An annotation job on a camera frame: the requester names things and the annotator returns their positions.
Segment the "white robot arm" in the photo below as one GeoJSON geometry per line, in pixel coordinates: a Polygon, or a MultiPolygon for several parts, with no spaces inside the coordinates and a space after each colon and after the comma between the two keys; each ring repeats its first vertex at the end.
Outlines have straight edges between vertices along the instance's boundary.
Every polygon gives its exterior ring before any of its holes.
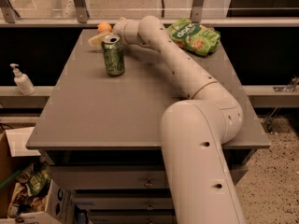
{"type": "Polygon", "coordinates": [[[191,58],[215,51],[220,36],[181,18],[165,27],[154,16],[102,22],[89,43],[104,53],[107,72],[124,72],[115,49],[138,45],[159,52],[186,98],[161,121],[162,153],[178,224],[246,224],[222,146],[243,123],[240,103],[191,58]]]}

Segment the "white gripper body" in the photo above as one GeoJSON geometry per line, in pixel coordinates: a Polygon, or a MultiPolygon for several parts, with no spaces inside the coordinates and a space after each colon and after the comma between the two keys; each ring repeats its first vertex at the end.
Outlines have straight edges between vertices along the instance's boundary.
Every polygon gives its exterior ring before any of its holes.
{"type": "Polygon", "coordinates": [[[142,39],[138,34],[139,21],[121,17],[113,26],[113,33],[121,38],[126,45],[141,45],[142,39]]]}

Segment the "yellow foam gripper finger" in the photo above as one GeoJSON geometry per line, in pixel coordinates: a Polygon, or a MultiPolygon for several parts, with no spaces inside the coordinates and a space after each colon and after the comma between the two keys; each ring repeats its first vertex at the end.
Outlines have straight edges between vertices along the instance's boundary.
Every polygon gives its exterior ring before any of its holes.
{"type": "Polygon", "coordinates": [[[110,35],[110,32],[109,31],[104,31],[102,33],[99,33],[98,35],[94,35],[93,37],[91,37],[88,40],[89,45],[92,46],[92,47],[100,47],[101,44],[102,44],[102,40],[104,39],[104,37],[106,35],[110,35]]]}

